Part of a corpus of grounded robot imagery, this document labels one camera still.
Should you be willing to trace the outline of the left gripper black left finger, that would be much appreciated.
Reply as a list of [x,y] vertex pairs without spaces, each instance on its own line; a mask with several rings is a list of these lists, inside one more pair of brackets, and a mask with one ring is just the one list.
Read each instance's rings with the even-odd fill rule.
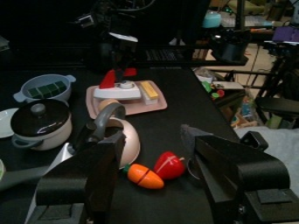
[[23,224],[108,224],[125,135],[114,135],[41,177]]

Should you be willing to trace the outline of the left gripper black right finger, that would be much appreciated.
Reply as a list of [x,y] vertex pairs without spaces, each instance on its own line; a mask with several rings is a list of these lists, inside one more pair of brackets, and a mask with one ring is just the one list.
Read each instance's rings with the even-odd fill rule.
[[190,153],[188,172],[205,192],[213,224],[299,222],[299,197],[276,157],[185,124],[181,141]]

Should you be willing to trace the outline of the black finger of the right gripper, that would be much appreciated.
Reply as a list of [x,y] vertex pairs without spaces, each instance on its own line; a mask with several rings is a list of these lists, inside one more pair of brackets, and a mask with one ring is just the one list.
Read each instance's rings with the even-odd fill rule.
[[117,66],[117,57],[112,55],[112,70],[114,72],[116,77],[121,77],[121,70]]
[[121,78],[136,75],[136,69],[130,67],[130,62],[132,62],[132,58],[128,56],[124,56],[120,60]]

